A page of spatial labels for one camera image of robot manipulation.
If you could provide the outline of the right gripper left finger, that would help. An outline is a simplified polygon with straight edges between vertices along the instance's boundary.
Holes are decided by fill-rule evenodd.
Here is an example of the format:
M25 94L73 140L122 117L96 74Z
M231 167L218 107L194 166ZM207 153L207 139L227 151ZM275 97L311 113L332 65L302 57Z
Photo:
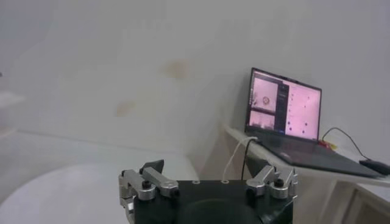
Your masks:
M179 182L171 180L162 174L165 161L148 162L137 172L123 170L118 176L119 198L127 201L137 197L141 201L153 200L157 193L167 198L180 196Z

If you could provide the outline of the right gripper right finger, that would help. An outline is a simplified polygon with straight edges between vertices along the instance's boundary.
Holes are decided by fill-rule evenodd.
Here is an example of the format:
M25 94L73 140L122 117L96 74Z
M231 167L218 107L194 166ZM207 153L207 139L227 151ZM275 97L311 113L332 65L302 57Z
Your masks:
M278 200L297 198L298 174L294 168L273 166L251 156L246 158L246 166L252 176L246 186L256 197L268 192Z

